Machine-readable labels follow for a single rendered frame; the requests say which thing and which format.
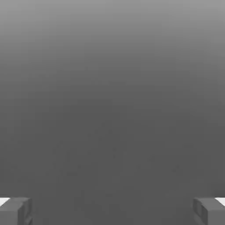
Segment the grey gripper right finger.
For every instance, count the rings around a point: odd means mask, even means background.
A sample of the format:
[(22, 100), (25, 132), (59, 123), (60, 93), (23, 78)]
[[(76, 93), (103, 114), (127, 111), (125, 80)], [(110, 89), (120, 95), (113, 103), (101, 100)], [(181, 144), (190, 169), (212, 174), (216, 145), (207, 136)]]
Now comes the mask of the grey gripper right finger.
[(197, 225), (225, 225), (225, 197), (194, 198), (192, 209)]

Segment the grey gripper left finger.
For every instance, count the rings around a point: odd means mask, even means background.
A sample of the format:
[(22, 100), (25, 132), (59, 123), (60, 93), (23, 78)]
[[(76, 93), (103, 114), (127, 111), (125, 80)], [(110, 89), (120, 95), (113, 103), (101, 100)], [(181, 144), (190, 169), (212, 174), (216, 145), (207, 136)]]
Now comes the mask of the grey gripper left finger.
[(33, 225), (33, 200), (0, 197), (0, 225)]

